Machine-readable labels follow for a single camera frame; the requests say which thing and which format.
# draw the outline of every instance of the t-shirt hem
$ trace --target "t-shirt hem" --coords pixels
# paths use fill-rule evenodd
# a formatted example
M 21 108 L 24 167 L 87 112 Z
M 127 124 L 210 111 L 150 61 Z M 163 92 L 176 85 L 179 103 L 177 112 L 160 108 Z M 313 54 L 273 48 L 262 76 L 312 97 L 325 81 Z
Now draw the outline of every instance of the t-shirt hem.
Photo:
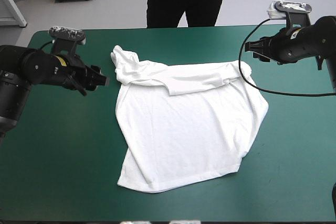
M 137 183 L 133 180 L 125 178 L 123 175 L 120 176 L 118 180 L 118 185 L 126 187 L 128 189 L 142 191 L 144 193 L 161 193 L 163 191 L 175 189 L 178 187 L 190 185 L 193 183 L 222 177 L 229 173 L 235 173 L 239 170 L 240 163 L 235 165 L 227 166 L 220 170 L 213 170 L 210 172 L 205 172 L 202 174 L 196 174 L 189 177 L 184 177 L 180 179 L 171 180 L 168 182 L 153 182 L 153 183 Z

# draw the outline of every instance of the yellow label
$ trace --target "yellow label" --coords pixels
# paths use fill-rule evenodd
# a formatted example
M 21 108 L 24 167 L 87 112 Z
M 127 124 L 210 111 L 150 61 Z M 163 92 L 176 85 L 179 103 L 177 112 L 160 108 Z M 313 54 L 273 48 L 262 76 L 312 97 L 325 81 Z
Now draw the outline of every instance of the yellow label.
M 67 64 L 65 63 L 65 61 L 63 60 L 63 58 L 61 58 L 61 57 L 59 57 L 59 56 L 56 56 L 57 57 L 57 59 L 59 60 L 59 62 L 61 62 L 61 65 L 63 66 L 63 67 L 66 67 L 67 66 Z

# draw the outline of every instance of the sticker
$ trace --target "sticker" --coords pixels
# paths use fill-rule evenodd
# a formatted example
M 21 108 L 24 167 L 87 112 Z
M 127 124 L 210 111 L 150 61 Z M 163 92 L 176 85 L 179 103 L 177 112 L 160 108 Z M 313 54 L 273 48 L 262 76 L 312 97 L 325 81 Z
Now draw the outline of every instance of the sticker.
M 62 65 L 63 67 L 66 67 L 66 66 L 67 66 L 67 64 L 65 63 L 65 61 L 63 60 L 63 58 L 61 58 L 61 57 L 59 57 L 59 56 L 56 56 L 56 58 L 59 60 L 59 62 L 61 62 L 61 65 Z
M 290 36 L 290 39 L 295 39 L 296 36 L 298 36 L 298 33 L 299 33 L 299 31 L 301 31 L 301 29 L 297 29 L 294 33 L 292 33 L 292 36 Z

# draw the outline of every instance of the black cable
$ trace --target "black cable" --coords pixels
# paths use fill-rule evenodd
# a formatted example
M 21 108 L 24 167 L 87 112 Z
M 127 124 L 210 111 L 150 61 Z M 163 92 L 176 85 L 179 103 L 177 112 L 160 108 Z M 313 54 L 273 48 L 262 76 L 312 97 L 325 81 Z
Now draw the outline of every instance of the black cable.
M 44 43 L 41 47 L 40 47 L 40 49 L 42 50 L 46 45 L 48 45 L 48 44 L 52 44 L 53 43 L 53 41 L 49 41 L 49 42 L 47 42 L 47 43 Z
M 240 75 L 242 76 L 243 80 L 249 84 L 250 86 L 254 87 L 255 89 L 258 89 L 260 91 L 263 91 L 263 92 L 267 92 L 267 93 L 271 93 L 271 94 L 280 94 L 280 95 L 289 95 L 289 96 L 292 96 L 292 97 L 330 97 L 330 96 L 333 96 L 333 95 L 336 95 L 336 93 L 323 93 L 323 94 L 300 94 L 300 93 L 285 93 L 285 92 L 278 92 L 278 91 L 272 91 L 272 90 L 268 90 L 268 89 L 262 89 L 256 85 L 253 85 L 252 83 L 250 83 L 246 77 L 244 76 L 243 72 L 242 72 L 242 68 L 241 68 L 241 56 L 242 56 L 242 53 L 243 53 L 243 48 L 244 48 L 244 45 L 246 43 L 246 41 L 251 37 L 251 35 L 260 27 L 262 26 L 262 24 L 266 23 L 270 21 L 270 19 L 266 19 L 264 20 L 263 22 L 261 22 L 259 25 L 256 26 L 256 28 L 254 28 L 248 35 L 247 37 L 244 39 L 244 42 L 240 48 L 240 51 L 239 51 L 239 57 L 238 57 L 238 67 L 239 67 L 239 72 L 240 72 Z
M 332 188 L 332 203 L 334 204 L 335 216 L 336 216 L 336 184 Z

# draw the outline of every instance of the metal frame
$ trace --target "metal frame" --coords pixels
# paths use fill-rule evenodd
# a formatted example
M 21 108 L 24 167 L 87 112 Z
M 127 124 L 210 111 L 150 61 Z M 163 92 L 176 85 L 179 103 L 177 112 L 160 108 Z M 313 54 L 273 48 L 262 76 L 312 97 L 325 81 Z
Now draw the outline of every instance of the metal frame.
M 23 17 L 20 10 L 17 8 L 15 2 L 13 0 L 2 0 L 2 1 L 7 6 L 12 17 L 0 18 L 0 26 L 1 25 L 18 25 L 19 27 L 26 27 L 27 21 Z
M 264 221 L 0 221 L 0 224 L 327 224 L 335 223 L 334 221 L 284 221 L 284 222 L 264 222 Z

